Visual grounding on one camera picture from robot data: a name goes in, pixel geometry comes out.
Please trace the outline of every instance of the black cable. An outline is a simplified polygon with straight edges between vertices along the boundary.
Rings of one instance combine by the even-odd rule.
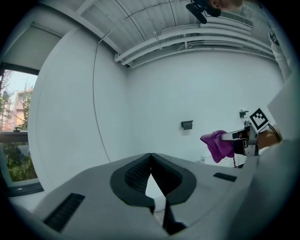
[[[280,139],[280,136],[278,134],[278,132],[275,130],[275,128],[271,125],[271,124],[268,124],[269,128],[274,132],[276,138],[277,138],[277,141],[280,142],[281,139]]]
[[[101,142],[102,142],[102,145],[103,145],[103,148],[105,150],[105,153],[107,155],[107,158],[108,158],[108,161],[111,163],[111,160],[109,159],[109,156],[107,154],[107,151],[106,151],[106,148],[104,146],[104,142],[103,142],[103,139],[102,139],[102,136],[101,136],[101,133],[100,133],[100,128],[99,128],[99,124],[98,124],[98,120],[97,120],[97,114],[96,114],[96,107],[95,107],[95,90],[94,90],[94,77],[95,77],[95,65],[96,65],[96,56],[97,56],[97,51],[98,51],[98,45],[101,41],[99,41],[97,43],[97,47],[96,47],[96,53],[95,53],[95,59],[94,59],[94,68],[93,68],[93,105],[94,105],[94,112],[95,112],[95,117],[96,117],[96,123],[97,123],[97,127],[98,127],[98,132],[100,134],[100,138],[101,138]]]

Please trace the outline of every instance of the building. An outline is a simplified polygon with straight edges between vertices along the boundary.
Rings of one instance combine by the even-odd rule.
[[[24,110],[22,102],[24,98],[27,98],[28,95],[32,94],[32,90],[30,91],[19,91],[16,93],[14,109],[13,109],[13,125],[14,127],[22,125],[24,119]]]

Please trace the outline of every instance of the white wall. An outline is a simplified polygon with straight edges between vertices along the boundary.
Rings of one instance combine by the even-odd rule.
[[[110,161],[136,155],[129,115],[126,68],[99,45],[95,67],[95,109]]]
[[[203,134],[242,129],[241,107],[262,108],[283,85],[274,61],[236,53],[201,52],[160,59],[128,73],[134,143],[191,161],[208,157]],[[182,121],[193,120],[192,130]]]
[[[87,168],[109,162],[96,113],[108,156],[114,161],[133,155],[126,120],[126,75],[102,47],[95,69],[94,109],[97,42],[82,29],[67,33],[37,78],[30,103],[29,145],[46,192]]]

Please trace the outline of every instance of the window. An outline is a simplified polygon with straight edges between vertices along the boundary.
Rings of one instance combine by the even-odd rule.
[[[11,64],[0,69],[0,181],[8,196],[43,191],[28,143],[28,112],[38,71]]]

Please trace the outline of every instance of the ceiling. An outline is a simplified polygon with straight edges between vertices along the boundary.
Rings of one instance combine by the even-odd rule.
[[[210,46],[211,50],[226,47],[226,50],[238,49],[274,58],[270,50],[268,23],[257,5],[244,4],[240,10],[223,12],[218,18],[208,15],[209,24],[199,24],[186,9],[189,2],[189,0],[41,1],[42,4],[73,18],[99,37],[104,37],[103,40],[117,53],[115,60],[121,61],[122,65],[134,67],[168,54],[189,49],[205,50],[203,45]],[[176,34],[163,37],[170,32]]]

